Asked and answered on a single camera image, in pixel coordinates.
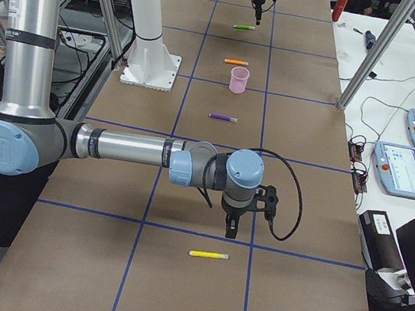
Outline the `green highlighter pen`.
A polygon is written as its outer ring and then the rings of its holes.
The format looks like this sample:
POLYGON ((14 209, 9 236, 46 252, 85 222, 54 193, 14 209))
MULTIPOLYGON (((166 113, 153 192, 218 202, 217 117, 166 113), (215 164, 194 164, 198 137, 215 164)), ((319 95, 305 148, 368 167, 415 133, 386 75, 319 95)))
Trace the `green highlighter pen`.
POLYGON ((242 25, 242 24, 233 24, 233 28, 236 30, 247 30, 247 31, 255 31, 257 28, 252 25, 242 25))

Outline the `yellow highlighter pen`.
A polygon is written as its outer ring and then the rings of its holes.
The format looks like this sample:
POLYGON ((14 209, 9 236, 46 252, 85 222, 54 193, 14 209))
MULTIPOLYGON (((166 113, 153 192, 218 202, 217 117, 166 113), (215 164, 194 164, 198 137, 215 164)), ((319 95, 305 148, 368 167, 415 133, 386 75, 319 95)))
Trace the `yellow highlighter pen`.
POLYGON ((192 257, 203 257, 203 258, 208 258, 208 259, 214 259, 214 260, 227 260, 229 259, 229 255, 228 254, 220 254, 220 253, 215 253, 215 252, 209 252, 209 251, 198 251, 198 250, 190 250, 188 252, 189 256, 192 257))

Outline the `orange highlighter pen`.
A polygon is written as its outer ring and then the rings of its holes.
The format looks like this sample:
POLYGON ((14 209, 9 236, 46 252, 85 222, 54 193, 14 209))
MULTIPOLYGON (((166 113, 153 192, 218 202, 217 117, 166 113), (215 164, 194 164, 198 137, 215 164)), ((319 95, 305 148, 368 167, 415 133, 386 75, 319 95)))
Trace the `orange highlighter pen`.
POLYGON ((249 62, 247 61, 239 61, 239 60, 228 59, 228 58, 224 59, 224 63, 238 65, 238 66, 245 66, 245 67, 249 66, 249 62))

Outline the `purple highlighter pen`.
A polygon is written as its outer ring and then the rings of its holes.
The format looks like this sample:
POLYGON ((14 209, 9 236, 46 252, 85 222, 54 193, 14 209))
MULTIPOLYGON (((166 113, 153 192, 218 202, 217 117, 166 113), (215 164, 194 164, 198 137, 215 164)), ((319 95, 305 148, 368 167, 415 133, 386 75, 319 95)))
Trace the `purple highlighter pen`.
POLYGON ((235 118, 235 117, 225 116, 225 115, 219 115, 217 113, 209 113, 208 114, 208 117, 213 118, 213 119, 228 121, 229 123, 236 123, 236 122, 238 122, 238 119, 235 118))

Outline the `red water bottle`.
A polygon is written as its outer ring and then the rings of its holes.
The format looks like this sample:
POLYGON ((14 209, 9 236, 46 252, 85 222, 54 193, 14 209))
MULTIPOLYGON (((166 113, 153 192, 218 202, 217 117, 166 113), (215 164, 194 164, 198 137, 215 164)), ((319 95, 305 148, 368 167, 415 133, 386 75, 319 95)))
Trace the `red water bottle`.
POLYGON ((337 0, 332 12, 332 21, 337 22, 342 12, 345 10, 348 0, 337 0))

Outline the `dark blue folded umbrella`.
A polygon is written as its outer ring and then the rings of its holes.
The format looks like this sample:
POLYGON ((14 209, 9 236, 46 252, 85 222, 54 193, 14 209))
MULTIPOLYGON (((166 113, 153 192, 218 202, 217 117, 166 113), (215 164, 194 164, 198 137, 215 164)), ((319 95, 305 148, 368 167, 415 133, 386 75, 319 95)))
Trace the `dark blue folded umbrella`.
POLYGON ((377 37, 371 31, 366 30, 364 33, 364 46, 367 52, 369 52, 376 44, 376 38, 377 37))

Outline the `black cardboard box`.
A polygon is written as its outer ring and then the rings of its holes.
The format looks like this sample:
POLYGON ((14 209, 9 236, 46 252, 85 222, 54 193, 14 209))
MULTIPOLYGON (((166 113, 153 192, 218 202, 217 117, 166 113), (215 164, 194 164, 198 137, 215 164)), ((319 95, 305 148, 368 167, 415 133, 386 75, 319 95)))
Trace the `black cardboard box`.
POLYGON ((368 268, 378 273, 404 270, 386 211, 367 210, 359 215, 361 252, 368 268))

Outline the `near teach pendant tablet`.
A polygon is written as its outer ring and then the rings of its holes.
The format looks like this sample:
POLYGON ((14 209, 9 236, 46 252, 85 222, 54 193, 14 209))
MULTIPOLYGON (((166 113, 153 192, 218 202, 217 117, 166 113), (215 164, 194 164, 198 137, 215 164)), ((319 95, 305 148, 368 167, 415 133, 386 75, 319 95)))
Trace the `near teach pendant tablet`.
POLYGON ((372 156, 386 193, 415 199, 415 148, 379 141, 372 156))

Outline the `aluminium frame post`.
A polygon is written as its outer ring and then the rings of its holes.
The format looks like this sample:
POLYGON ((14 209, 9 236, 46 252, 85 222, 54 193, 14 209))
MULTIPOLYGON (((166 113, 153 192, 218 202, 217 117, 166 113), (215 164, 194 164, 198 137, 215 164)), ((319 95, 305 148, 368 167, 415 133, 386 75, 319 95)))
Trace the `aluminium frame post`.
POLYGON ((383 31, 380 33, 376 44, 374 44, 372 49, 370 49, 365 59, 362 61, 362 64, 356 70, 355 75, 349 81, 348 86, 339 97, 337 101, 337 108, 340 111, 345 110, 355 94, 362 87, 362 84, 366 81, 368 75, 373 70, 376 63, 380 60, 385 50, 387 50, 390 43, 396 37, 399 30, 410 17, 410 14, 414 11, 414 9, 415 0, 402 0, 399 6, 397 6, 395 12, 392 14, 383 31))

